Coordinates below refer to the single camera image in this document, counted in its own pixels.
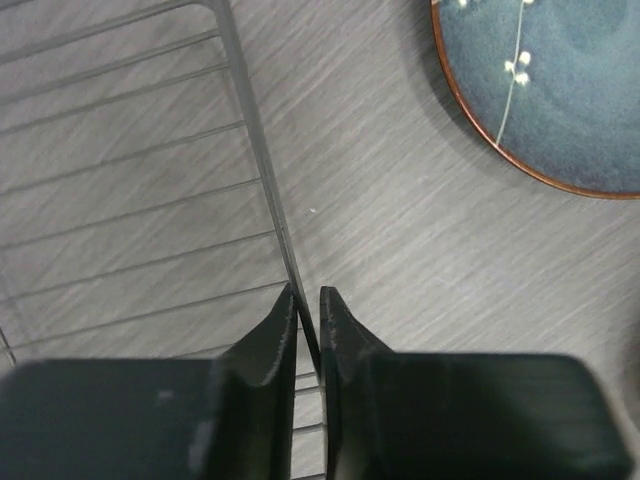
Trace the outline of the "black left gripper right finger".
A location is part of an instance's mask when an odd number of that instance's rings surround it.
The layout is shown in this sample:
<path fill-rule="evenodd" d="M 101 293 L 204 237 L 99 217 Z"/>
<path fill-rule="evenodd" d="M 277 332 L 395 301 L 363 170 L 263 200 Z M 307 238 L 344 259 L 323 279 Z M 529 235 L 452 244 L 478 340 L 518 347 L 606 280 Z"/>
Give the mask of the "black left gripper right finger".
<path fill-rule="evenodd" d="M 578 359 L 388 347 L 320 292 L 330 479 L 627 479 L 631 454 Z"/>

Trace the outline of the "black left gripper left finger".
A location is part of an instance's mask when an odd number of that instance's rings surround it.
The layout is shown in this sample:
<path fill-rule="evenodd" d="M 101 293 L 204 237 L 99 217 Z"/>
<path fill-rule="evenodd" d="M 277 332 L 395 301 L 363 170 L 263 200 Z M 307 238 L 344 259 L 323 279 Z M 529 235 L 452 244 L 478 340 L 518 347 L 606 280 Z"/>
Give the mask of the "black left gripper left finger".
<path fill-rule="evenodd" d="M 213 359 L 45 359 L 1 379 L 5 479 L 286 479 L 297 310 Z"/>

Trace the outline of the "black wire dish rack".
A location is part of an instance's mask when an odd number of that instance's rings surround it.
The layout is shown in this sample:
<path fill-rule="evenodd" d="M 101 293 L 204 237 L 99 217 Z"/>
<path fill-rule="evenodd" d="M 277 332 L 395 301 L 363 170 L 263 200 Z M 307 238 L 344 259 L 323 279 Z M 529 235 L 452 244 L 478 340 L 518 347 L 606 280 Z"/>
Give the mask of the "black wire dish rack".
<path fill-rule="evenodd" d="M 227 1 L 1 5 L 1 370 L 212 360 L 296 279 Z"/>

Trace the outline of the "dark blue ceramic plate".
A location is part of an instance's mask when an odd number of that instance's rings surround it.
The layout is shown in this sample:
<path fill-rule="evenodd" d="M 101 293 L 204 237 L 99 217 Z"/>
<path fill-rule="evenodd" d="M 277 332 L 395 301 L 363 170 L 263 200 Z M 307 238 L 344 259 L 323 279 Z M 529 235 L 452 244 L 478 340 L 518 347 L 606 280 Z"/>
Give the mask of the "dark blue ceramic plate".
<path fill-rule="evenodd" d="M 435 1 L 438 59 L 478 134 L 555 188 L 639 195 L 635 1 Z"/>

